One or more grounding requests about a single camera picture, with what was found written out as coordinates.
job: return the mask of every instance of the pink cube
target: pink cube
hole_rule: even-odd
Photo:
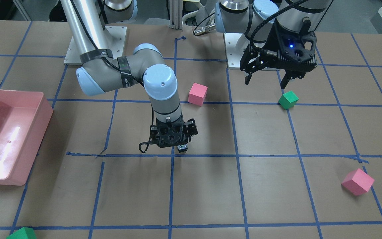
[[[207,86],[194,83],[188,95],[188,102],[202,106],[207,94]]]
[[[374,183],[374,179],[367,175],[360,168],[347,174],[341,183],[346,189],[349,189],[354,195],[358,196],[367,193]]]

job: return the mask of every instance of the cable connector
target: cable connector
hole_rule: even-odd
[[[200,35],[203,35],[205,33],[208,33],[210,31],[214,30],[215,28],[216,28],[216,23],[213,23],[213,24],[210,24],[208,26],[204,26],[201,29],[194,30],[194,35],[200,36]]]

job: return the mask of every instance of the plastic bin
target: plastic bin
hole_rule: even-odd
[[[52,113],[42,92],[0,90],[0,184],[26,183]]]

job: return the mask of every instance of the metal mounting plate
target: metal mounting plate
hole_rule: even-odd
[[[126,41],[126,26],[105,26],[106,30],[112,35],[113,43],[110,49],[113,52],[113,57],[116,59],[123,55],[123,50],[125,48]],[[70,45],[64,59],[65,65],[82,65],[81,59],[79,57],[78,49],[76,47],[75,40],[72,38],[70,40]]]
[[[240,60],[243,56],[244,49],[237,49],[238,39],[241,37],[242,33],[225,33],[225,51],[226,59],[228,60],[229,69],[240,69]],[[265,68],[263,71],[276,71],[274,68]]]

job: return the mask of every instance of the light blue joint cap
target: light blue joint cap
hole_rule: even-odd
[[[253,9],[263,20],[266,20],[279,10],[278,6],[270,0],[254,0]],[[275,18],[270,20],[269,23],[273,24],[274,21]]]
[[[79,85],[81,86],[82,91],[86,95],[93,96],[105,93],[97,82],[95,82],[95,80],[88,74],[85,68],[81,67],[77,69],[76,76],[78,77]]]
[[[144,88],[155,100],[168,100],[178,89],[178,81],[172,68],[165,64],[150,66],[144,73]]]
[[[129,18],[129,20],[136,18],[137,14],[138,14],[137,0],[134,0],[132,4],[133,4],[132,7],[134,8],[134,11],[132,12],[132,16],[131,16],[131,18]]]
[[[215,4],[215,23],[217,32],[226,33],[225,26],[223,25],[222,21],[222,14],[220,12],[219,2]]]
[[[143,44],[140,44],[139,46],[135,47],[133,54],[137,53],[139,50],[144,50],[144,49],[155,50],[160,54],[160,56],[162,56],[162,53],[160,53],[160,51],[157,49],[157,47],[155,47],[153,44],[149,44],[149,43],[143,43]]]

